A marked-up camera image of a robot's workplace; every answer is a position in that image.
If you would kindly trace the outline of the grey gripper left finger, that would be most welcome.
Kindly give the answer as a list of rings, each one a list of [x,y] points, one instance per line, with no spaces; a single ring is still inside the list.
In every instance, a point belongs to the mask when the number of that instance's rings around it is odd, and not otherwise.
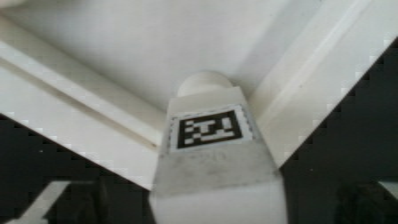
[[[45,187],[43,192],[29,206],[22,216],[6,222],[6,224],[48,224],[45,215],[52,209],[57,199],[70,186],[70,181],[54,181]]]

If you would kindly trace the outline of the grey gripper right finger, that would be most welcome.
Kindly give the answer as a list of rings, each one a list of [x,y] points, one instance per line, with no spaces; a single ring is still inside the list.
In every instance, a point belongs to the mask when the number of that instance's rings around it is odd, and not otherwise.
[[[398,200],[398,182],[381,181],[381,186],[384,187],[384,189],[390,192],[391,196]]]

